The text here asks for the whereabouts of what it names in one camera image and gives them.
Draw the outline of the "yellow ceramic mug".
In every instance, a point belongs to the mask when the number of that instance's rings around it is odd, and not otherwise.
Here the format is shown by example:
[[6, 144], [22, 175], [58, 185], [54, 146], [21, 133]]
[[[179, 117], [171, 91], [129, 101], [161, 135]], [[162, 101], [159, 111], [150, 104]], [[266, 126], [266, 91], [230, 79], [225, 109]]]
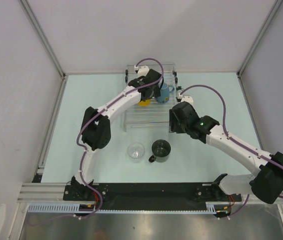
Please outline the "yellow ceramic mug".
[[141, 106], [141, 107], [147, 107], [147, 106], [150, 105], [150, 103], [151, 103], [151, 100], [150, 100], [150, 99], [147, 99], [147, 100], [145, 100], [145, 101], [140, 101], [137, 105], [138, 105], [138, 106]]

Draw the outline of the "grey ceramic mug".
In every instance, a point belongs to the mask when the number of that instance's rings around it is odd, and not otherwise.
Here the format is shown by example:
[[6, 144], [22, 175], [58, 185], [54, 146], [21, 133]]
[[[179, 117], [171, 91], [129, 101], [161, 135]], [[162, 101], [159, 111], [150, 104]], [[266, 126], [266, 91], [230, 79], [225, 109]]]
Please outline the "grey ceramic mug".
[[171, 145], [164, 139], [156, 140], [151, 146], [152, 155], [149, 157], [149, 163], [164, 163], [171, 153]]

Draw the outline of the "clear octagonal glass cup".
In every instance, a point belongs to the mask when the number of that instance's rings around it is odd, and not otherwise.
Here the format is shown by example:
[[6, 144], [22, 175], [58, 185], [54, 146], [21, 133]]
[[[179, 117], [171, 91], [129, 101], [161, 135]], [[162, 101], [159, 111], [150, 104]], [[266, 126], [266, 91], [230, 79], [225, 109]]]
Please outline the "clear octagonal glass cup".
[[127, 154], [133, 163], [140, 163], [145, 154], [145, 147], [140, 142], [131, 143], [127, 148]]

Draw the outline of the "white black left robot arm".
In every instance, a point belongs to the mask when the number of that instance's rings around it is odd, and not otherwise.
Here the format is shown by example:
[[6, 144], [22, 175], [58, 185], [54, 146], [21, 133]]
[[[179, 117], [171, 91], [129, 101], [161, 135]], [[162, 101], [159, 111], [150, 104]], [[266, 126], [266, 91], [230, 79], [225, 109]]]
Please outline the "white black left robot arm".
[[137, 78], [129, 81], [124, 90], [114, 99], [99, 108], [90, 106], [85, 110], [76, 139], [76, 144], [83, 148], [83, 154], [79, 170], [70, 180], [70, 186], [79, 199], [86, 200], [91, 194], [101, 196], [92, 187], [94, 155], [110, 142], [112, 122], [131, 106], [158, 97], [159, 84], [163, 78], [163, 71], [158, 72], [142, 66], [138, 68]]

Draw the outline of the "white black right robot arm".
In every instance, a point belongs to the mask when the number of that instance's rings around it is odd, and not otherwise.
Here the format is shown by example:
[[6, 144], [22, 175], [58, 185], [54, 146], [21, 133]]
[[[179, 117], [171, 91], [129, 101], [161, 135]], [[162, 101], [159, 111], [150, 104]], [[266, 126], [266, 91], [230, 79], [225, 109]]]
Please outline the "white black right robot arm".
[[217, 120], [199, 117], [193, 106], [180, 102], [169, 110], [169, 131], [187, 134], [192, 139], [215, 147], [239, 162], [249, 174], [221, 174], [214, 182], [212, 195], [218, 201], [233, 194], [253, 194], [267, 204], [273, 204], [283, 192], [283, 154], [248, 145], [226, 132]]

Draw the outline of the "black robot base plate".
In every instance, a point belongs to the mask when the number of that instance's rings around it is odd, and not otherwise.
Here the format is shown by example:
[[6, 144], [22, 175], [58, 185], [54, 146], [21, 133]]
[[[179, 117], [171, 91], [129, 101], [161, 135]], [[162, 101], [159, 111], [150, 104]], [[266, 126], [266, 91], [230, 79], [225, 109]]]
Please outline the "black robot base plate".
[[242, 201], [240, 194], [226, 195], [211, 183], [93, 183], [102, 196], [102, 210], [200, 211], [206, 203], [222, 205]]

